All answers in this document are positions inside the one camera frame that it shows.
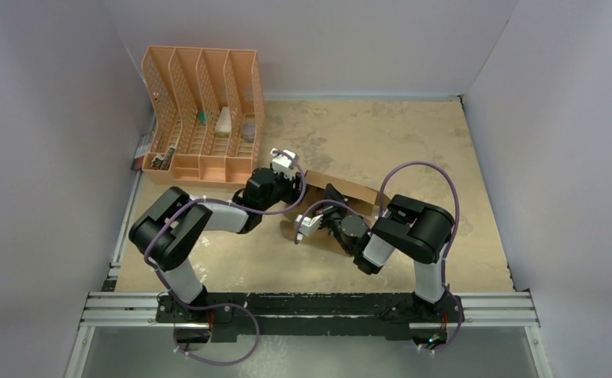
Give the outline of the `orange plastic file organizer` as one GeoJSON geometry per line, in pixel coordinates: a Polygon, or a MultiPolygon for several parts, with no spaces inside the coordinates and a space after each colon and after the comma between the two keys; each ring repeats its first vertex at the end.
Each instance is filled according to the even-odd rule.
{"type": "Polygon", "coordinates": [[[156,117],[144,175],[161,185],[243,187],[259,166],[265,123],[258,52],[149,46],[141,67],[156,117]]]}

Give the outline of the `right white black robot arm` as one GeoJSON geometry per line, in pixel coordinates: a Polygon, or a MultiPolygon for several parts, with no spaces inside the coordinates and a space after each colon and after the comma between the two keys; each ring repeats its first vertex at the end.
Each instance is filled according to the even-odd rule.
{"type": "Polygon", "coordinates": [[[389,257],[399,251],[414,262],[415,288],[412,307],[431,321],[445,308],[442,284],[443,253],[452,237],[454,218],[445,209],[403,195],[394,195],[383,215],[368,226],[360,215],[333,202],[347,199],[329,184],[326,203],[312,214],[319,229],[327,229],[353,263],[367,275],[377,274],[389,257]]]}

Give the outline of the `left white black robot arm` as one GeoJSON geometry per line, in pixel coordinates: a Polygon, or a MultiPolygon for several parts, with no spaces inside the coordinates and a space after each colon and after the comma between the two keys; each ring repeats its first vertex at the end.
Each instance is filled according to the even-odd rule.
{"type": "Polygon", "coordinates": [[[176,302],[176,312],[188,322],[204,317],[213,304],[188,261],[203,232],[247,234],[284,202],[298,205],[305,193],[303,172],[255,169],[244,188],[229,201],[194,198],[179,187],[168,188],[131,226],[128,239],[156,272],[176,302]]]}

